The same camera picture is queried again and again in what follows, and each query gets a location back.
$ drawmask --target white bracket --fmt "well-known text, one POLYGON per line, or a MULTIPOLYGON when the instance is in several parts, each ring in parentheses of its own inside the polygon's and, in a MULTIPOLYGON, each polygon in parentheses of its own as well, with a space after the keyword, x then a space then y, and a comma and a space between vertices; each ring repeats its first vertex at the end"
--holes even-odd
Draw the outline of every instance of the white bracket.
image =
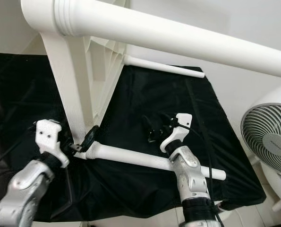
MULTIPOLYGON (((176 118, 178 118, 178 123, 186 126, 188 128, 191 127, 191 122, 192 122, 192 115, 188 114, 188 113, 178 113, 176 115, 176 118)), ((187 134, 189 133, 188 129, 185 129, 183 127, 176 127, 173 129, 172 134, 166 138, 160 145, 160 150, 163 153, 166 153, 165 151, 165 147, 172 141, 174 140, 180 140, 181 142, 183 142, 184 138, 187 136, 187 134)))
POLYGON ((65 168, 69 164, 69 159, 60 150, 60 142, 58 142, 58 134, 61 126, 48 120, 40 120, 36 123, 35 142, 40 148, 40 153, 49 152, 54 155, 65 168))

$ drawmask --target electric fan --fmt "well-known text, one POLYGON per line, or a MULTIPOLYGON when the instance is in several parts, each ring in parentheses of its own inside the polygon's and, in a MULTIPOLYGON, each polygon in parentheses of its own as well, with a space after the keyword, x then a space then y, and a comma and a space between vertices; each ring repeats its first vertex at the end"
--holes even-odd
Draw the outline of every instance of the electric fan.
MULTIPOLYGON (((281 86, 259 99, 243 116, 242 136, 261 160, 268 182, 281 198, 281 86)), ((281 200, 273 210, 281 208, 281 200)))

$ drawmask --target black fabric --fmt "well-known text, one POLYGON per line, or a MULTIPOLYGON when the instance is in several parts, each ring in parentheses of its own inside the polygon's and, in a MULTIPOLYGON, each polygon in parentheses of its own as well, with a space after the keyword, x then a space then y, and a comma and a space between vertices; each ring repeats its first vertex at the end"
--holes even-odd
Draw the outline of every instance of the black fabric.
MULTIPOLYGON (((197 67, 187 68, 201 71, 197 67)), ((47 56, 0 54, 0 105, 5 113, 0 117, 0 155, 34 121, 65 122, 47 56)), ((146 115, 152 124, 159 125, 157 112, 170 116, 193 115, 191 131, 184 144, 202 165, 208 166, 207 152, 211 152, 213 167, 226 171, 224 182, 213 181, 214 199, 224 200, 224 209, 265 200, 257 176, 207 78, 125 66, 97 140, 109 146, 167 157, 160 152, 158 144, 147 142, 141 124, 142 116, 146 115), (212 149, 206 145, 202 125, 212 149)), ((39 155, 34 138, 27 135, 5 158, 7 165, 0 165, 0 173, 8 171, 0 176, 0 199, 6 193, 11 176, 39 155)), ((119 215, 147 218, 180 205, 173 172, 101 159, 73 158, 67 169, 56 173, 35 220, 81 221, 119 215)))

